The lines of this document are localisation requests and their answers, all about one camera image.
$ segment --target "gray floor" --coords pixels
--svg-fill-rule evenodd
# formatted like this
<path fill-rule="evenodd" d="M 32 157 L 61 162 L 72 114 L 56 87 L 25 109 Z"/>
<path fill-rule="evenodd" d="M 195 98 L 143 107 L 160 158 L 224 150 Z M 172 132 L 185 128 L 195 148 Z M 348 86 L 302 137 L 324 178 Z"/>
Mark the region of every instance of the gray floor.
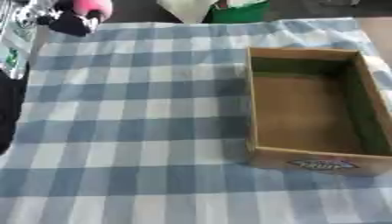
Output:
<path fill-rule="evenodd" d="M 392 0 L 361 0 L 357 7 L 327 6 L 328 0 L 270 0 L 268 20 L 279 18 L 392 17 Z M 156 0 L 113 0 L 115 13 L 108 22 L 179 22 Z"/>

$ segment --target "white paper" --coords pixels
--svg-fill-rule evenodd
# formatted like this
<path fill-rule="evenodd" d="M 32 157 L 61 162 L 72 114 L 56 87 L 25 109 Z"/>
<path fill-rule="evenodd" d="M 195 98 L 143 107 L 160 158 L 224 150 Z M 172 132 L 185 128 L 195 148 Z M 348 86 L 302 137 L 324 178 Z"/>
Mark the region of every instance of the white paper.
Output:
<path fill-rule="evenodd" d="M 256 4 L 266 1 L 267 0 L 227 0 L 227 5 L 230 7 L 241 7 L 245 4 Z"/>
<path fill-rule="evenodd" d="M 157 0 L 167 11 L 186 24 L 198 24 L 218 0 Z"/>

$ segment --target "table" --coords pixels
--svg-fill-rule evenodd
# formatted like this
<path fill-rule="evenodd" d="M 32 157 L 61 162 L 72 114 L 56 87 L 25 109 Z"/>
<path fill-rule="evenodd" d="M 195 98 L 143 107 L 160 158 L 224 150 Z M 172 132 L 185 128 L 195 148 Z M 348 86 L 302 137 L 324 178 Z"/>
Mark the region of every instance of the table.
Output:
<path fill-rule="evenodd" d="M 361 50 L 392 111 L 391 72 L 351 18 L 53 33 L 0 157 L 2 223 L 392 221 L 392 173 L 247 166 L 249 45 Z"/>
<path fill-rule="evenodd" d="M 381 57 L 392 67 L 392 42 L 388 34 L 389 28 L 392 27 L 392 17 L 360 17 L 357 20 Z"/>

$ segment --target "black object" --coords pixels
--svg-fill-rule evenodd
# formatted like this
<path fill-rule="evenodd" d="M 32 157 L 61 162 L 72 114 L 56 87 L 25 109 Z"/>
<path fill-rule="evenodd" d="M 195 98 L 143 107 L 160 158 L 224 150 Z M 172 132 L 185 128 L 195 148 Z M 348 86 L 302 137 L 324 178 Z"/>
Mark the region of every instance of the black object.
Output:
<path fill-rule="evenodd" d="M 13 80 L 0 70 L 0 155 L 4 154 L 13 140 L 17 121 L 25 101 L 30 66 L 26 65 L 24 77 Z"/>
<path fill-rule="evenodd" d="M 76 16 L 72 11 L 64 11 L 59 19 L 49 24 L 49 28 L 56 32 L 85 37 L 90 33 L 88 27 L 83 24 L 80 17 Z"/>

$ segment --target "pink object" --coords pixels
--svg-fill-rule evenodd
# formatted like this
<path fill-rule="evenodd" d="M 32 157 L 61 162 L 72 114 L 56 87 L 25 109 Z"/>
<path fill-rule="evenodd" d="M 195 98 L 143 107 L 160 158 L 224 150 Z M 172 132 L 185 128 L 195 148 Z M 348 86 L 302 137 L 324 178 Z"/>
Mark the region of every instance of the pink object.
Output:
<path fill-rule="evenodd" d="M 73 0 L 73 10 L 81 16 L 90 11 L 100 11 L 103 21 L 112 15 L 113 4 L 111 0 Z"/>

